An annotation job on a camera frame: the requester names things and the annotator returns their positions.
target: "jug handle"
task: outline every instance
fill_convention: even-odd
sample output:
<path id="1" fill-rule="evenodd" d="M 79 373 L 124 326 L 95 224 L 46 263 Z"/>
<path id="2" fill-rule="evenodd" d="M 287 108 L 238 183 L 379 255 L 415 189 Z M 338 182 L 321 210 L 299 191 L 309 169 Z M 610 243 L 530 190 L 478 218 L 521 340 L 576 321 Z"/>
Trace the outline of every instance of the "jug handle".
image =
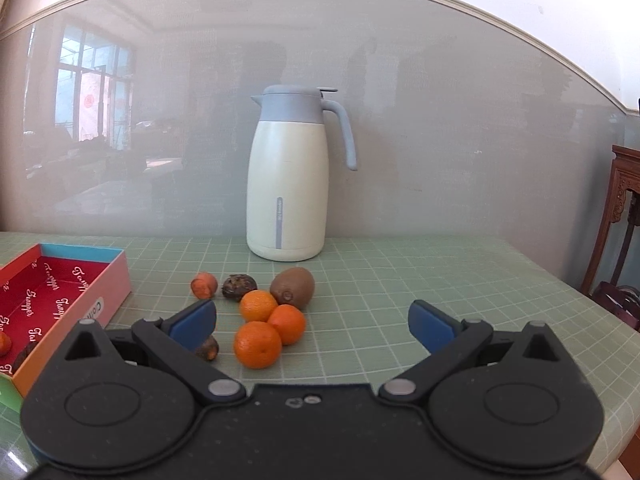
<path id="1" fill-rule="evenodd" d="M 349 122 L 347 110 L 345 110 L 340 103 L 336 101 L 329 101 L 327 99 L 322 99 L 322 110 L 333 112 L 338 116 L 340 129 L 342 130 L 342 140 L 344 141 L 344 151 L 347 156 L 347 168 L 351 171 L 356 171 L 358 169 L 356 161 L 356 144 L 353 140 L 353 133 L 351 132 L 351 124 Z"/>

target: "white thermos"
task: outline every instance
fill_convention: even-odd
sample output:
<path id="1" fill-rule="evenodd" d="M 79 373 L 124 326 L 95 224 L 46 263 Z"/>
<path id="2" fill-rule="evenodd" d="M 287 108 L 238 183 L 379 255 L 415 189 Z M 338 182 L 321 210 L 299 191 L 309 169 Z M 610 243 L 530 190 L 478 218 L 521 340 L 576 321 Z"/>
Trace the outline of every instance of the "white thermos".
<path id="1" fill-rule="evenodd" d="M 356 151 L 347 112 L 322 98 L 335 88 L 272 85 L 252 96 L 262 107 L 249 159 L 246 241 L 258 256 L 298 262 L 324 246 L 329 156 L 322 112 L 338 115 L 347 167 Z"/>

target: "orange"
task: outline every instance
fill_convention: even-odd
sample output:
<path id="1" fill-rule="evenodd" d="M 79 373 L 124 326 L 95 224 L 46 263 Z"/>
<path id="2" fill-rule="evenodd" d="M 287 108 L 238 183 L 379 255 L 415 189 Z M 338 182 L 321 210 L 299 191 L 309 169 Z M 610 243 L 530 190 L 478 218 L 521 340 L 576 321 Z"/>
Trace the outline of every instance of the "orange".
<path id="1" fill-rule="evenodd" d="M 266 290 L 252 290 L 240 300 L 240 315 L 245 321 L 267 321 L 278 302 Z"/>
<path id="2" fill-rule="evenodd" d="M 0 332 L 0 356 L 7 355 L 11 351 L 11 338 L 4 332 Z"/>
<path id="3" fill-rule="evenodd" d="M 234 353 L 248 368 L 266 368 L 278 360 L 282 341 L 276 329 L 263 321 L 250 321 L 240 327 L 234 339 Z"/>
<path id="4" fill-rule="evenodd" d="M 291 345 L 299 340 L 306 328 L 304 314 L 293 305 L 277 306 L 269 316 L 268 322 L 280 334 L 283 345 Z"/>

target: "gray lid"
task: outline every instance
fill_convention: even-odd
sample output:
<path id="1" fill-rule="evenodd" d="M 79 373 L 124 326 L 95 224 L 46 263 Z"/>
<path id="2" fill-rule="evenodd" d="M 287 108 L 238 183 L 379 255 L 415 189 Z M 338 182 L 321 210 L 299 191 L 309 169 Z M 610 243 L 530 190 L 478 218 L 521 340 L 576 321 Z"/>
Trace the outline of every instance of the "gray lid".
<path id="1" fill-rule="evenodd" d="M 271 85 L 264 89 L 265 94 L 302 94 L 322 97 L 322 93 L 313 86 Z"/>

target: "green cutting mat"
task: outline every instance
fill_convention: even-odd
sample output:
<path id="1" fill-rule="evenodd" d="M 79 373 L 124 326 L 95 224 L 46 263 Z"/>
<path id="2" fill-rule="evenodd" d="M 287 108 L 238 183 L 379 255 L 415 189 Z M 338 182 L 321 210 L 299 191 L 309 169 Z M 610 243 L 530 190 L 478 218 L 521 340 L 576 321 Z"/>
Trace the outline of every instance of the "green cutting mat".
<path id="1" fill-rule="evenodd" d="M 593 384 L 606 408 L 604 431 L 590 463 L 599 471 L 622 452 L 640 422 L 640 335 L 540 269 L 510 245 L 491 237 L 328 238 L 319 256 L 298 264 L 274 263 L 250 253 L 243 238 L 109 238 L 0 234 L 0 262 L 37 242 L 125 248 L 134 293 L 111 326 L 142 317 L 168 317 L 194 301 L 189 283 L 199 270 L 222 282 L 248 273 L 260 288 L 292 265 L 316 279 L 305 313 L 308 330 L 264 370 L 242 367 L 233 356 L 242 324 L 238 304 L 216 297 L 214 364 L 251 387 L 262 383 L 381 383 L 427 352 L 406 324 L 411 302 L 429 301 L 449 315 L 481 317 L 498 330 L 548 322 Z M 11 413 L 0 416 L 0 447 L 28 460 Z M 16 468 L 5 457 L 3 471 Z"/>

